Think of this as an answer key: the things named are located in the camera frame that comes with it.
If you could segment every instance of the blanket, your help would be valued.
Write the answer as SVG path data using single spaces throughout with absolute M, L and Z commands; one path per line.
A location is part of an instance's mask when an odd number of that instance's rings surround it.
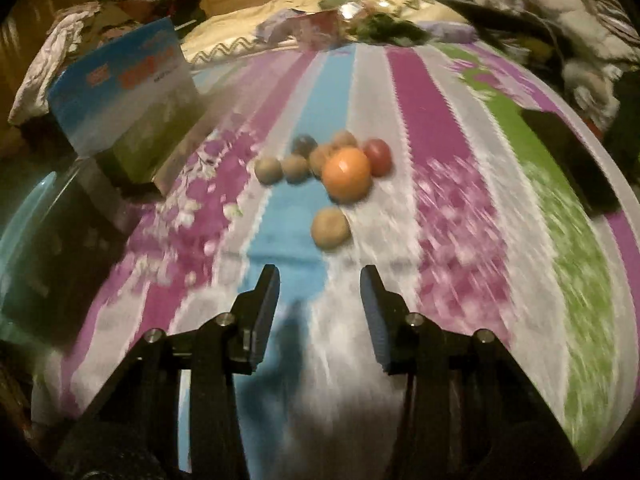
M 273 263 L 282 284 L 266 356 L 236 380 L 252 478 L 379 478 L 404 383 L 372 351 L 358 276 L 375 264 L 410 310 L 454 332 L 494 331 L 592 461 L 638 384 L 640 205 L 571 108 L 483 43 L 352 44 L 237 63 L 222 78 L 239 99 L 144 215 L 73 348 L 48 359 L 34 418 L 78 416 L 146 330 L 201 326 Z M 571 126 L 619 212 L 585 215 L 521 106 Z M 396 166 L 343 208 L 353 242 L 324 254 L 309 233 L 330 205 L 321 183 L 265 188 L 252 164 L 284 154 L 296 134 L 325 142 L 342 128 L 385 140 Z M 184 469 L 186 424 L 183 405 Z
M 273 48 L 273 45 L 256 41 L 255 29 L 276 12 L 297 9 L 318 12 L 321 0 L 271 0 L 249 9 L 236 10 L 222 16 L 213 16 L 194 28 L 184 38 L 182 52 L 194 66 L 219 62 L 229 57 L 244 56 Z M 366 0 L 374 6 L 384 1 L 385 10 L 411 22 L 458 22 L 466 20 L 449 7 L 435 0 Z M 295 47 L 295 41 L 283 46 Z

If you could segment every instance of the round fruit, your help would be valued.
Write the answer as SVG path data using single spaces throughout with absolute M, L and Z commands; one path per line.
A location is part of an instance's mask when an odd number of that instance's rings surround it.
M 289 155 L 282 160 L 282 172 L 287 182 L 299 184 L 309 176 L 309 163 L 302 155 Z
M 282 165 L 274 156 L 264 156 L 255 161 L 254 173 L 260 184 L 270 186 L 282 178 Z
M 349 146 L 357 148 L 358 140 L 350 131 L 340 130 L 339 132 L 334 133 L 334 136 L 331 139 L 331 144 L 336 150 L 339 150 L 340 148 L 347 148 Z
M 338 248 L 351 238 L 347 217 L 337 207 L 321 209 L 311 224 L 311 237 L 322 250 Z
M 314 149 L 311 155 L 309 155 L 311 173 L 318 178 L 322 177 L 322 168 L 324 168 L 324 164 L 334 151 L 334 148 L 330 144 L 320 144 L 320 146 Z
M 318 143 L 312 136 L 300 135 L 291 142 L 291 153 L 308 158 L 311 152 L 318 147 Z
M 357 202 L 371 188 L 369 159 L 358 148 L 338 150 L 322 168 L 322 183 L 336 202 Z
M 382 139 L 371 139 L 365 142 L 362 151 L 371 163 L 371 174 L 373 176 L 385 176 L 389 174 L 393 166 L 391 149 Z

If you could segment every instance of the orange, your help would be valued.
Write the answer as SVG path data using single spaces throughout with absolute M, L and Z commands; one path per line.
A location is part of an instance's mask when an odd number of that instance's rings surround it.
M 371 164 L 358 148 L 335 152 L 322 168 L 322 183 L 336 202 L 353 203 L 371 188 Z

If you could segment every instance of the beige blanket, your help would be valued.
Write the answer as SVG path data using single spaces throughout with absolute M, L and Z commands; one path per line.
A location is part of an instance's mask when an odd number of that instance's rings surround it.
M 243 56 L 269 48 L 257 43 L 254 30 L 272 14 L 283 9 L 316 12 L 320 0 L 271 0 L 258 7 L 235 10 L 213 16 L 194 28 L 182 45 L 184 57 L 194 65 Z M 367 0 L 374 4 L 383 0 Z M 390 12 L 397 12 L 403 20 L 412 22 L 446 21 L 465 23 L 466 20 L 449 7 L 434 0 L 384 0 Z M 295 46 L 289 41 L 281 46 Z

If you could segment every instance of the blue stripe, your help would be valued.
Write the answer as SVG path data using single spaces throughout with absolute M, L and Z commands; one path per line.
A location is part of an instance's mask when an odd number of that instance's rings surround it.
M 232 70 L 242 68 L 245 62 L 229 62 L 223 65 L 207 67 L 191 75 L 194 85 L 201 94 L 206 94 L 215 84 Z
M 333 51 L 306 102 L 293 134 L 322 143 L 346 126 L 354 46 Z M 247 251 L 249 266 L 239 292 L 254 287 L 265 264 L 280 269 L 280 300 L 264 361 L 250 376 L 236 376 L 242 442 L 251 478 L 269 475 L 284 434 L 287 409 L 303 370 L 310 304 L 324 289 L 326 266 L 309 234 L 319 209 L 331 206 L 315 179 L 273 188 L 260 228 Z

